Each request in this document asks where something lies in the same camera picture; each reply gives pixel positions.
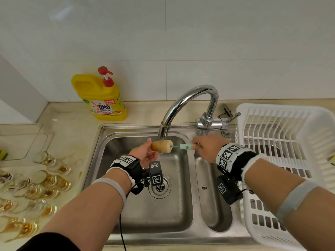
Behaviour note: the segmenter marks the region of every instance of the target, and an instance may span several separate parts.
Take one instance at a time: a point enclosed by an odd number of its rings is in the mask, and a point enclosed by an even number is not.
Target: faucet spout
[[[203,95],[203,94],[209,94],[210,95],[210,101],[207,108],[207,111],[202,114],[201,116],[201,123],[204,127],[209,127],[213,123],[214,120],[214,110],[216,108],[219,93],[217,89],[212,85],[200,85],[197,87],[194,87],[184,93],[182,96],[180,96],[170,107],[170,109],[166,112],[161,125],[159,127],[158,131],[158,137],[160,139],[164,139],[170,130],[170,126],[172,123],[172,120],[176,116],[176,114],[192,99]]]

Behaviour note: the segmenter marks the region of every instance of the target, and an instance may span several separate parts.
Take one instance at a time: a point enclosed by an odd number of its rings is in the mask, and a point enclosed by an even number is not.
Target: bottle label
[[[123,112],[123,102],[116,104],[114,99],[107,99],[104,101],[91,100],[91,112],[100,115],[120,115]]]

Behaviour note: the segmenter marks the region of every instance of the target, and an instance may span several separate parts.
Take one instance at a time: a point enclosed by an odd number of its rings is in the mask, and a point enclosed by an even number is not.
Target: left hand
[[[129,152],[129,156],[133,156],[141,160],[141,167],[149,168],[149,163],[157,160],[158,157],[158,152],[153,152],[150,146],[151,138],[148,138],[148,140],[144,144],[139,147],[133,148]]]

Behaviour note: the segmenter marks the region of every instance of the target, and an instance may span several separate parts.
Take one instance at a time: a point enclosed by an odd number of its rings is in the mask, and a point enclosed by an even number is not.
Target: black sleeve
[[[17,251],[80,251],[67,237],[59,233],[40,233],[28,240]]]

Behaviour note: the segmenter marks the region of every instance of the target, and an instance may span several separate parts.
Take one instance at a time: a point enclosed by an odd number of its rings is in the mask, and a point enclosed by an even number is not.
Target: hand
[[[199,145],[193,145],[192,149],[199,152],[200,156],[210,163],[215,163],[216,155],[222,148],[222,146],[228,144],[230,141],[223,138],[220,135],[203,135],[197,136],[193,139],[193,144],[199,143]]]
[[[151,138],[148,138],[148,140],[144,144],[139,147],[133,148],[129,152],[129,156],[133,156],[141,160],[141,167],[149,168],[149,163],[157,160],[158,157],[158,152],[153,152],[150,146]]]

